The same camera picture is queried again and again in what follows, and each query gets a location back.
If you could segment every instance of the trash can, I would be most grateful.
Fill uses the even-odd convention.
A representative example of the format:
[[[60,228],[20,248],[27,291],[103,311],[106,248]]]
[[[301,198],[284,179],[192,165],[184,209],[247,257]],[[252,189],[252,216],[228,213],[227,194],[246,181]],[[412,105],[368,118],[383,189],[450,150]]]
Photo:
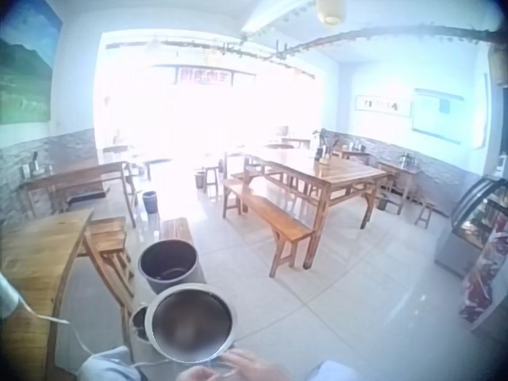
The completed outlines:
[[[197,171],[194,178],[196,179],[196,188],[203,189],[205,187],[205,172]]]
[[[388,205],[388,196],[386,196],[385,194],[381,194],[381,198],[379,199],[377,208],[379,210],[385,210],[387,208],[387,205]]]
[[[153,190],[143,193],[143,203],[146,213],[155,214],[159,211],[157,206],[157,193]]]
[[[196,249],[185,241],[165,240],[148,246],[138,268],[156,294],[180,283],[206,282]]]

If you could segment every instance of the metal bowl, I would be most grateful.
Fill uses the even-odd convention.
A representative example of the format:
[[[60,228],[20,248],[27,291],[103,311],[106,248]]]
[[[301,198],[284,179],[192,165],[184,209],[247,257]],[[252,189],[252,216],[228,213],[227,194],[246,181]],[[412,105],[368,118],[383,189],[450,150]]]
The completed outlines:
[[[223,293],[201,283],[171,287],[148,307],[144,327],[162,356],[185,364],[202,363],[233,343],[236,313]]]

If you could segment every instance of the ceiling beam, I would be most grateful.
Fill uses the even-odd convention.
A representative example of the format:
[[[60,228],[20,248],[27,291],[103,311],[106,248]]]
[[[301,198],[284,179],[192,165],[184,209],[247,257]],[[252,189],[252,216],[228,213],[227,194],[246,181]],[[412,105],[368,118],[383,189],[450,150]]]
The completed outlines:
[[[304,6],[309,0],[261,0],[245,22],[243,33],[256,33],[292,10]]]

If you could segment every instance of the small bin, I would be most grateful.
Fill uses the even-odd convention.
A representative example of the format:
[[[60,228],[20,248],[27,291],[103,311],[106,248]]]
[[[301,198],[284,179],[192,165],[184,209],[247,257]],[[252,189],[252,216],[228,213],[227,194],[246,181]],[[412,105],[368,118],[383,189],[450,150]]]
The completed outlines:
[[[205,187],[205,172],[197,171],[194,174],[194,178],[196,180],[196,188],[203,189]]]
[[[385,194],[381,194],[381,198],[378,201],[377,208],[379,210],[385,210],[387,208],[387,205],[388,205],[388,196],[386,196]]]
[[[155,214],[159,211],[157,206],[157,193],[153,190],[143,193],[143,203],[146,213]]]

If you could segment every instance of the refrigerator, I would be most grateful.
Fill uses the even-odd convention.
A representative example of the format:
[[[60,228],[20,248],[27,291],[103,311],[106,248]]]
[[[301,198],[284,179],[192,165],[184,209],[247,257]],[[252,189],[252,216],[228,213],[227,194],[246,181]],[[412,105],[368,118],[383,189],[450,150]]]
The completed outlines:
[[[487,243],[500,210],[508,208],[508,181],[482,177],[462,196],[437,240],[435,262],[463,278]]]

